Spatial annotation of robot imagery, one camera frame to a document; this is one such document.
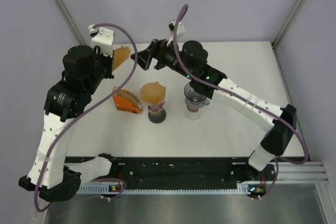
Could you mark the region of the single brown paper filter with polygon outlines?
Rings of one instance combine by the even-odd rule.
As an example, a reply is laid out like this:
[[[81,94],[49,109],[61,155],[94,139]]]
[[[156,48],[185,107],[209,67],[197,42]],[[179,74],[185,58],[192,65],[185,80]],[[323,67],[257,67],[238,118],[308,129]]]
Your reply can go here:
[[[140,89],[140,100],[148,104],[159,104],[166,96],[166,87],[159,82],[150,82]]]

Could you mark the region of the glass cup with brown band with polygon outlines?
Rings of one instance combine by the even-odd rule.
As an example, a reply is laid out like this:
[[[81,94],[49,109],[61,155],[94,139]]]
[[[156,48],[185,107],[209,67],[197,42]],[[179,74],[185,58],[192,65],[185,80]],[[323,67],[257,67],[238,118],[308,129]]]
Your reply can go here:
[[[192,109],[188,105],[186,106],[185,116],[192,121],[198,120],[202,116],[202,110],[200,108]]]

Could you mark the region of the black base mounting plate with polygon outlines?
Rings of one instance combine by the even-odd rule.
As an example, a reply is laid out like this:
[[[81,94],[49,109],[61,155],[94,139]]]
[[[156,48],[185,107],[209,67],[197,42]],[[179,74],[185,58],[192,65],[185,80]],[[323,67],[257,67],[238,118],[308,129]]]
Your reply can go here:
[[[271,182],[275,174],[272,164],[259,172],[245,157],[119,157],[105,177],[124,180],[127,189],[207,190]]]

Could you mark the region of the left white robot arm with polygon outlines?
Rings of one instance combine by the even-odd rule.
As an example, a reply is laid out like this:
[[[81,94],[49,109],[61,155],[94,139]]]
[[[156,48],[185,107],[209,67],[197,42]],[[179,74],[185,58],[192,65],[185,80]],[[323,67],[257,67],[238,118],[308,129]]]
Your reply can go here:
[[[111,56],[95,46],[74,46],[63,57],[61,80],[52,86],[44,105],[44,127],[34,164],[19,186],[47,202],[71,199],[79,187],[99,177],[114,180],[119,168],[109,154],[73,166],[65,166],[73,122],[103,79],[112,77]]]

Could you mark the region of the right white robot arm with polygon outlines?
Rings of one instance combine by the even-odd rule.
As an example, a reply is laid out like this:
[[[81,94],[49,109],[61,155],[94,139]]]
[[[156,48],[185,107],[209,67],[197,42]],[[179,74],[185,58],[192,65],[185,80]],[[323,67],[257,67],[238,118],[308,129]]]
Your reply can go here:
[[[265,136],[245,166],[246,176],[256,180],[271,160],[285,152],[295,132],[296,108],[274,105],[249,93],[210,66],[207,58],[208,52],[195,40],[175,48],[172,42],[154,39],[145,50],[131,55],[143,70],[148,70],[152,59],[156,59],[156,70],[168,67],[181,74],[190,80],[196,93],[234,109],[264,130]]]

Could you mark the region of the grey smoked plastic dripper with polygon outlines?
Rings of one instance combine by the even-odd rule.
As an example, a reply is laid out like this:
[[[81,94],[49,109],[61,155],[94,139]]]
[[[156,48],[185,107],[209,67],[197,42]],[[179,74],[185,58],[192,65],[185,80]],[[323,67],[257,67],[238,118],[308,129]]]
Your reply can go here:
[[[191,112],[195,113],[199,109],[210,104],[209,99],[206,96],[197,93],[189,83],[184,87],[184,95],[187,109]]]

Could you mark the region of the aluminium frame rail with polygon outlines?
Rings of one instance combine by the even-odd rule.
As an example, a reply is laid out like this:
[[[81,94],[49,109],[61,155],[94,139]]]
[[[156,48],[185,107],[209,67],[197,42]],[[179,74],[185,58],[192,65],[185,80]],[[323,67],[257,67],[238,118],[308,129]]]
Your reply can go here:
[[[83,184],[105,177],[111,171],[112,163],[116,160],[113,157],[97,156],[88,161],[67,161],[57,166],[53,162],[47,163],[45,169],[42,164],[35,165],[36,174],[32,180],[37,181],[41,177],[41,184],[54,187],[66,177],[79,173]],[[297,165],[293,163],[269,163],[275,168],[274,180],[326,180],[325,170],[322,164],[307,162]]]

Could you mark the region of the glass carafe with red rim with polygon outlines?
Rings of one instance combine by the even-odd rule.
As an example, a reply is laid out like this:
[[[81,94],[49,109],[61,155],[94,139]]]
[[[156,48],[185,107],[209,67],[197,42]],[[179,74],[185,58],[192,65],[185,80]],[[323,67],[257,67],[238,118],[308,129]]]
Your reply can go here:
[[[166,111],[164,109],[158,114],[151,114],[148,112],[148,118],[152,123],[155,124],[162,123],[166,119]]]

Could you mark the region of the brown paper coffee filters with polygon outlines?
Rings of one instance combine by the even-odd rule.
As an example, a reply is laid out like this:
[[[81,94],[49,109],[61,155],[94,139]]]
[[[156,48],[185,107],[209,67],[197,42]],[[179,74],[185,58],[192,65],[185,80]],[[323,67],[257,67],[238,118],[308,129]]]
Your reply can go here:
[[[139,106],[140,99],[132,92],[121,89],[117,92],[117,95],[129,101],[133,107],[137,108]]]

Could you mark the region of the orange coffee filter box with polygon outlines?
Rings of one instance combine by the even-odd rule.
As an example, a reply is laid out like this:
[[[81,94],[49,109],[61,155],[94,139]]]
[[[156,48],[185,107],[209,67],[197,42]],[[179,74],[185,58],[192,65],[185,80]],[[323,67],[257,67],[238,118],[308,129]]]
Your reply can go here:
[[[119,97],[117,95],[117,92],[113,95],[113,101],[114,101],[114,105],[116,107],[117,110],[119,111],[123,111],[123,112],[130,112],[133,114],[141,114],[142,113],[142,109],[137,107],[133,107],[133,105],[127,101],[126,99]]]

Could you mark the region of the clear glass dripper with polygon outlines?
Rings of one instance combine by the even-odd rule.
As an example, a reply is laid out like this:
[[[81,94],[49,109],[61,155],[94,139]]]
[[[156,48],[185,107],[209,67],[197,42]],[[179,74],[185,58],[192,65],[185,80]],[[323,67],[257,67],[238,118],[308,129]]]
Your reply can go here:
[[[147,110],[151,114],[158,114],[162,110],[164,110],[165,100],[157,103],[157,104],[150,104],[145,101],[140,101],[139,108]]]

